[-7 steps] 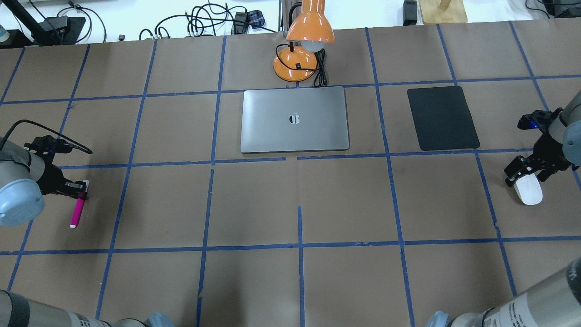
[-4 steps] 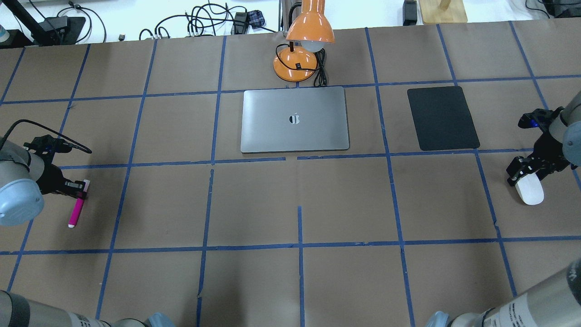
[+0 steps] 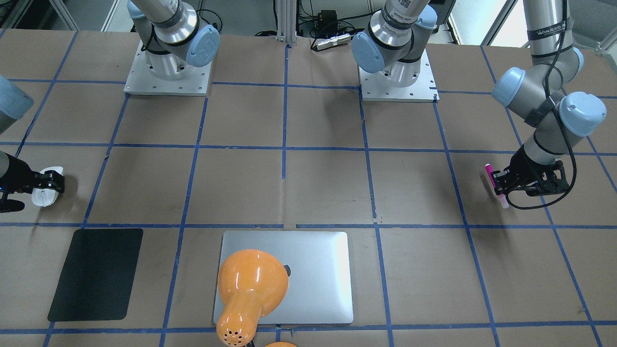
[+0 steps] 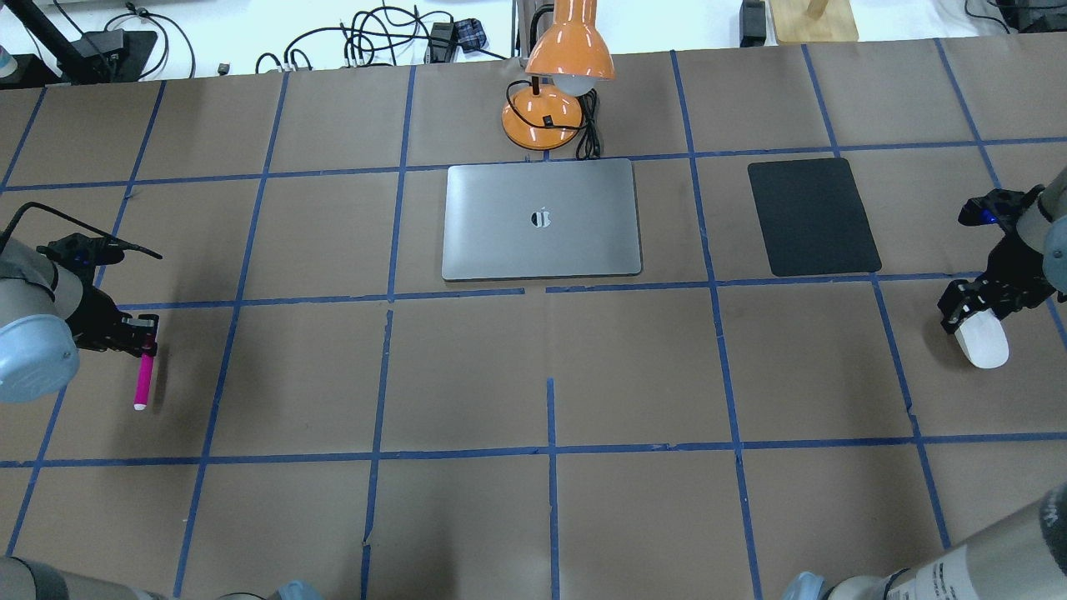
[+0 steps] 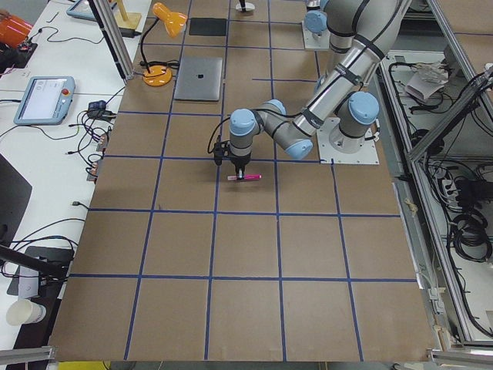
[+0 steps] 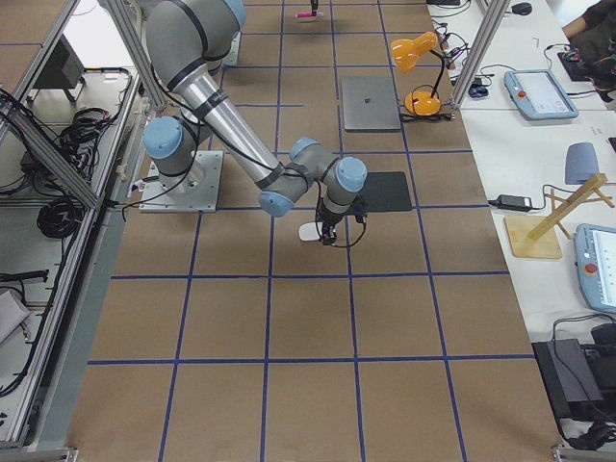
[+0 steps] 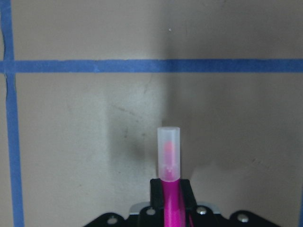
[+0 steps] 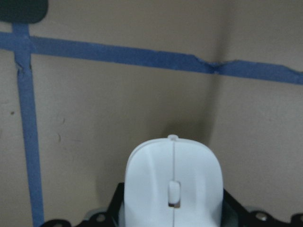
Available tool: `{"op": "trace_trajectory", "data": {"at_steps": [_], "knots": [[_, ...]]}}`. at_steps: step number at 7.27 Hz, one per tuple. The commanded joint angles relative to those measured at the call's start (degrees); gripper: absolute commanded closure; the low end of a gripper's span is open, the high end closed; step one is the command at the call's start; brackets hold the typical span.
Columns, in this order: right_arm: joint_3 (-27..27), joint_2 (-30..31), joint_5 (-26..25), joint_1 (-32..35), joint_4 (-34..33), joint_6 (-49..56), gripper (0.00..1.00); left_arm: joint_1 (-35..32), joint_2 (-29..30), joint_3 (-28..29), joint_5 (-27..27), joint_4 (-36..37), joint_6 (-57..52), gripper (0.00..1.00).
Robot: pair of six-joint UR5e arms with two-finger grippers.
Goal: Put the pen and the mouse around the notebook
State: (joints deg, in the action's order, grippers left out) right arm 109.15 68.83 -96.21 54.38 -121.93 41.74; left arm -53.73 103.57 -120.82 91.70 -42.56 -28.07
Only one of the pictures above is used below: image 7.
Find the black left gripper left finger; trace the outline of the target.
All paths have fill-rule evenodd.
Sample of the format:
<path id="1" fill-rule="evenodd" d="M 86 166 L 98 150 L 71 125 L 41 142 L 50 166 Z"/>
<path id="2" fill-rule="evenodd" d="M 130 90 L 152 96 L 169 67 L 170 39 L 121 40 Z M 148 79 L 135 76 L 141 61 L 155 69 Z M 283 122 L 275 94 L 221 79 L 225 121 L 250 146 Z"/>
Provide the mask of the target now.
<path id="1" fill-rule="evenodd" d="M 150 205 L 156 211 L 156 226 L 164 226 L 164 194 L 160 179 L 150 180 Z"/>

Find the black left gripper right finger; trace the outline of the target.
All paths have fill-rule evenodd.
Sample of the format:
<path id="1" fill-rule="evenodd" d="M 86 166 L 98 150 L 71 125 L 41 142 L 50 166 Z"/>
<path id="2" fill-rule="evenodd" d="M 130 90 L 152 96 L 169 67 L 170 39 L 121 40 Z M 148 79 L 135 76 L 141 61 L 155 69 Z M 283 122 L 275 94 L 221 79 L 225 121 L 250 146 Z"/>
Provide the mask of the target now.
<path id="1" fill-rule="evenodd" d="M 192 213 L 194 208 L 196 208 L 196 200 L 194 193 L 190 184 L 190 181 L 187 179 L 181 179 L 179 181 L 180 188 L 180 215 L 181 215 L 181 226 L 182 227 L 192 227 Z"/>

